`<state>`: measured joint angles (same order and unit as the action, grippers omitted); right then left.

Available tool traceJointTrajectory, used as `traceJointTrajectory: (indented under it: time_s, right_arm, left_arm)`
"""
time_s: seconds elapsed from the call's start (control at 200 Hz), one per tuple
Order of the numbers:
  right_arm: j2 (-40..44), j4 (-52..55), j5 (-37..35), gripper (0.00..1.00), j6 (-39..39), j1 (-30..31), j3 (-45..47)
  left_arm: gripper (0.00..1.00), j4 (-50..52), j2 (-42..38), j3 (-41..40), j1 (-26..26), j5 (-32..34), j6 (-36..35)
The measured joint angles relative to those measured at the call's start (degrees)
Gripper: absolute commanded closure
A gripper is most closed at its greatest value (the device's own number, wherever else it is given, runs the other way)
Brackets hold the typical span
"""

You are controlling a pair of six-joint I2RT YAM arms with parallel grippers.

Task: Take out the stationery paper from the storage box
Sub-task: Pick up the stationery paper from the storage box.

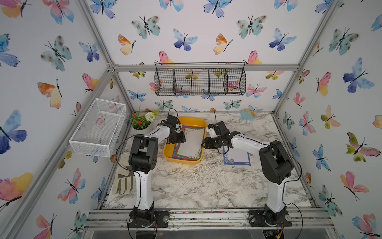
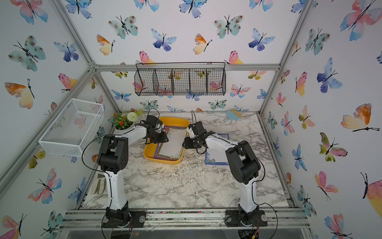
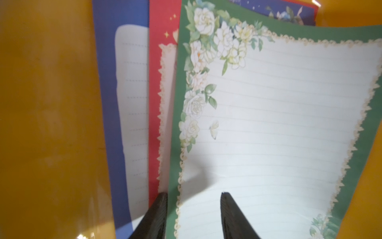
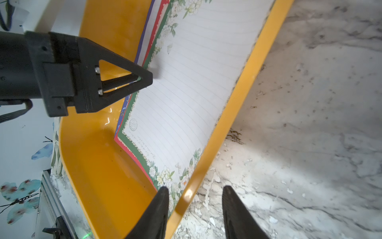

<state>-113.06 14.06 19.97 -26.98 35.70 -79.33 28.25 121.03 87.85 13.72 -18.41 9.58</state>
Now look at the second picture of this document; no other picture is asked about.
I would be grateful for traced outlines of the blue floral stationery paper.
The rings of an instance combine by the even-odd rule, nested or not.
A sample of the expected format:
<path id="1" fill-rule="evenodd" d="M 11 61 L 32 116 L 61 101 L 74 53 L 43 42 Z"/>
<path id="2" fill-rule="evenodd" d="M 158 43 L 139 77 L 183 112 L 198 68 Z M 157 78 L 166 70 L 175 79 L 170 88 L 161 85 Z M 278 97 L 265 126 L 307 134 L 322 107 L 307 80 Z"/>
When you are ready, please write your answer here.
<path id="1" fill-rule="evenodd" d="M 205 152 L 205 165 L 228 166 L 225 151 L 220 152 L 209 147 Z"/>

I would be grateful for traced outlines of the green floral stationery paper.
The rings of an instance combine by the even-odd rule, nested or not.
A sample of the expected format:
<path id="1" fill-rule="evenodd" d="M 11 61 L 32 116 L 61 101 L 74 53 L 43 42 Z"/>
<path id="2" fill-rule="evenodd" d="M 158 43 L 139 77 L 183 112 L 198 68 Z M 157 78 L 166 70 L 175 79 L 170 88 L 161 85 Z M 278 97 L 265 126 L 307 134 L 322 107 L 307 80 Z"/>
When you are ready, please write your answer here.
<path id="1" fill-rule="evenodd" d="M 183 142 L 187 136 L 186 127 L 165 126 L 163 131 L 169 139 L 166 143 L 159 143 L 154 154 L 155 159 L 177 161 L 183 154 Z"/>

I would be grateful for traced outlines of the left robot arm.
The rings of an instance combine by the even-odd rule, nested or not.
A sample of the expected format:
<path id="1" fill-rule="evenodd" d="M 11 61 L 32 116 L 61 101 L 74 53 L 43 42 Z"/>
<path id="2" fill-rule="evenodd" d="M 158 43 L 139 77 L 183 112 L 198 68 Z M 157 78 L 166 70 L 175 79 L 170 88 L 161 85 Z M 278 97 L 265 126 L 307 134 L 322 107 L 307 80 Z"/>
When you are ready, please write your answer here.
<path id="1" fill-rule="evenodd" d="M 98 153 L 97 164 L 108 182 L 108 203 L 105 210 L 106 222 L 103 228 L 127 228 L 133 226 L 133 218 L 129 213 L 128 201 L 124 192 L 123 169 L 128 164 L 129 146 L 141 139 L 146 144 L 168 142 L 162 130 L 162 121 L 154 115 L 134 125 L 127 131 L 105 135 Z"/>

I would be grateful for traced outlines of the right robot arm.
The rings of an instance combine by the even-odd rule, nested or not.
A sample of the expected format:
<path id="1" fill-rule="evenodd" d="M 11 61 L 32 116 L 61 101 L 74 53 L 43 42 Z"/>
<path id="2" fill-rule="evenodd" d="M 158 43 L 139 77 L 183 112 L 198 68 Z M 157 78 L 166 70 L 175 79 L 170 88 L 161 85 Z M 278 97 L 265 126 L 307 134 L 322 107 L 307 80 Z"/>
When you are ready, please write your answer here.
<path id="1" fill-rule="evenodd" d="M 266 227 L 265 212 L 256 202 L 256 183 L 262 165 L 249 142 L 220 138 L 215 132 L 207 131 L 200 121 L 189 124 L 187 132 L 183 148 L 198 150 L 204 147 L 220 153 L 228 161 L 232 176 L 240 183 L 238 209 L 227 210 L 224 223 L 228 227 Z"/>

